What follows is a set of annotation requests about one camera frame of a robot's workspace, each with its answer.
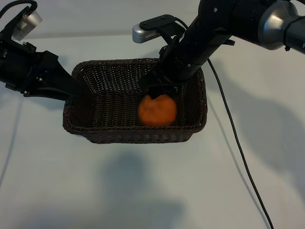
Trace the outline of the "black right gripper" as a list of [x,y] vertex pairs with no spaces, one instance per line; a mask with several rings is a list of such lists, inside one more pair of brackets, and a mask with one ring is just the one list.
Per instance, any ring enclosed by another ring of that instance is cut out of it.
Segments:
[[138,85],[152,99],[177,89],[188,81],[210,57],[210,42],[194,39],[173,39],[162,49],[159,63],[141,77]]

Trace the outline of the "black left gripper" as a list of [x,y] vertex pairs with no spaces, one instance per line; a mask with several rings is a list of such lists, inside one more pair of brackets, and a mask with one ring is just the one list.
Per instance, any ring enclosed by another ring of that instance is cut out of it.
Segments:
[[[42,69],[45,76],[39,82]],[[57,55],[49,51],[37,52],[30,43],[0,42],[0,81],[24,97],[66,101],[69,96],[83,92],[83,86],[67,73]]]

